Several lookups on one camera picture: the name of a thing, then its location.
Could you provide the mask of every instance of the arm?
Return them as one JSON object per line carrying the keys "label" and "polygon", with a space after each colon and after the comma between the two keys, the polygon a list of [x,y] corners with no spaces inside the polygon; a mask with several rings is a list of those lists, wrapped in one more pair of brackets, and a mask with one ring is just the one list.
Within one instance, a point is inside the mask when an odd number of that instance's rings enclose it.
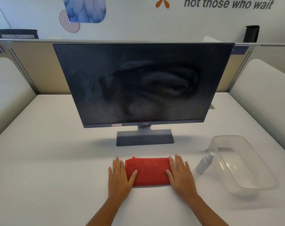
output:
{"label": "arm", "polygon": [[176,166],[169,156],[171,171],[166,170],[171,186],[189,205],[202,226],[228,226],[198,195],[189,164],[175,155]]}
{"label": "arm", "polygon": [[108,199],[86,226],[111,226],[119,207],[132,189],[137,170],[128,181],[124,163],[118,157],[113,160],[112,168],[113,174],[109,167]]}

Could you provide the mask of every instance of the computer monitor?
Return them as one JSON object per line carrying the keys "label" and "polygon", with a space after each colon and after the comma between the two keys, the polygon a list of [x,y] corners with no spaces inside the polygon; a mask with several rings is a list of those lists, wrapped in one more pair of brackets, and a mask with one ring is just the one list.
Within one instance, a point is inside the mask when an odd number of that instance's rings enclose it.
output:
{"label": "computer monitor", "polygon": [[54,44],[84,128],[119,131],[117,146],[174,143],[155,124],[203,122],[233,43]]}

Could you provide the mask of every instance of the microfiber towel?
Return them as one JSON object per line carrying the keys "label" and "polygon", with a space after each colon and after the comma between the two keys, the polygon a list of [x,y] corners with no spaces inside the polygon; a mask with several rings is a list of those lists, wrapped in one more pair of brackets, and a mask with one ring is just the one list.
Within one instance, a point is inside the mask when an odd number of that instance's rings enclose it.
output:
{"label": "microfiber towel", "polygon": [[169,185],[166,170],[171,171],[169,158],[135,158],[125,161],[128,180],[138,170],[133,186]]}

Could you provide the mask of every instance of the forearm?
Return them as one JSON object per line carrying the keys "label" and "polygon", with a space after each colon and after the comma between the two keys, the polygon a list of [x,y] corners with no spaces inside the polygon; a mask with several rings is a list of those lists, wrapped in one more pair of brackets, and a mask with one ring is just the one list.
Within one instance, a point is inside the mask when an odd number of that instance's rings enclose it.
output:
{"label": "forearm", "polygon": [[200,196],[194,197],[188,204],[202,226],[228,226]]}
{"label": "forearm", "polygon": [[86,226],[111,226],[121,203],[122,201],[115,198],[108,198]]}

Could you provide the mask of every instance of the black chair backrest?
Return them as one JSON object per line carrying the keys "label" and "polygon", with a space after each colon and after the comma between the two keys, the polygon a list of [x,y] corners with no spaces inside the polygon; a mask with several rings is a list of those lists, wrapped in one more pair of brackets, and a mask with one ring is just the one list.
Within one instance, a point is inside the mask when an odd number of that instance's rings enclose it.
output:
{"label": "black chair backrest", "polygon": [[258,39],[259,30],[260,26],[258,25],[246,26],[243,43],[256,43]]}
{"label": "black chair backrest", "polygon": [[0,39],[39,39],[38,30],[0,29]]}

